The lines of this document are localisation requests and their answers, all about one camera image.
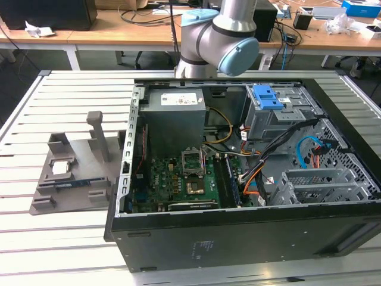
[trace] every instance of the green circuit board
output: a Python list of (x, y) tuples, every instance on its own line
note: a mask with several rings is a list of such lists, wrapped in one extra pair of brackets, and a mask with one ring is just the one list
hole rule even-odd
[[(241, 162), (238, 158), (230, 158), (235, 175), (241, 172)], [(203, 178), (198, 176), (183, 176), (182, 159), (179, 158), (153, 158), (151, 160), (151, 174), (149, 188), (145, 191), (135, 190), (133, 194), (133, 212), (157, 212), (158, 205), (173, 203), (197, 203), (212, 201), (218, 204), (218, 188), (213, 168), (213, 158), (205, 158), (206, 172)], [(198, 158), (186, 160), (186, 167), (198, 168)], [(202, 189), (202, 194), (190, 194), (190, 188)]]

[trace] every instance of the motherboard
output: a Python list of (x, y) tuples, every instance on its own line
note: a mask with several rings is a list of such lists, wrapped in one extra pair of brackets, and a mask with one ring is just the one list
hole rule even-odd
[[(149, 186), (133, 191), (133, 213), (220, 209), (226, 204), (236, 207), (239, 204), (236, 180), (242, 173), (241, 161), (234, 156), (203, 155), (200, 150), (194, 154), (198, 153), (201, 159), (199, 156), (185, 156), (184, 160), (152, 158)], [(236, 194), (230, 200), (232, 186)]]

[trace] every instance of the cardboard box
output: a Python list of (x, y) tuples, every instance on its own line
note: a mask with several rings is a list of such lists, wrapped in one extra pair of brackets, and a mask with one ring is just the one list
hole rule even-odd
[(122, 10), (137, 10), (147, 6), (148, 0), (95, 0), (95, 6), (100, 10), (116, 10), (120, 5)]
[(374, 3), (360, 1), (344, 1), (341, 7), (346, 8), (346, 14), (351, 17), (376, 18), (381, 11), (381, 6)]

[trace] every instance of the open computer tower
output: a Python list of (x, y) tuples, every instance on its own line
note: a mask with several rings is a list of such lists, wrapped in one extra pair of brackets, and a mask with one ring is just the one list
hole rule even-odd
[(136, 80), (111, 233), (131, 272), (343, 256), (381, 161), (315, 80)]

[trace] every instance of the floor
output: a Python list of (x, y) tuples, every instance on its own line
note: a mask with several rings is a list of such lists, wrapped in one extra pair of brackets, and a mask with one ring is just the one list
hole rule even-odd
[[(30, 50), (28, 57), (41, 70), (70, 70), (70, 65), (63, 51), (37, 51)], [(115, 53), (110, 51), (82, 51), (80, 53), (80, 65), (82, 70), (133, 70), (137, 52), (125, 52), (123, 65), (117, 65)], [(7, 120), (19, 100), (26, 93), (32, 84), (38, 71), (28, 62), (24, 55), (15, 52), (17, 61), (10, 64), (3, 61), (0, 64), (0, 126)], [(292, 61), (286, 65), (286, 70), (321, 70), (320, 64), (322, 56), (296, 55)], [(354, 58), (347, 60), (341, 65), (341, 69), (349, 74)], [(329, 64), (329, 69), (335, 68), (336, 59), (333, 58)], [(252, 66), (258, 69), (260, 59)], [(145, 70), (168, 70), (168, 57), (164, 52), (144, 52), (139, 60), (142, 69)], [(275, 63), (271, 69), (279, 70), (281, 64)], [(369, 63), (360, 80), (355, 80), (356, 84), (366, 93), (371, 94), (374, 87), (381, 80), (381, 72)], [(381, 102), (381, 86), (373, 96), (374, 101)]]

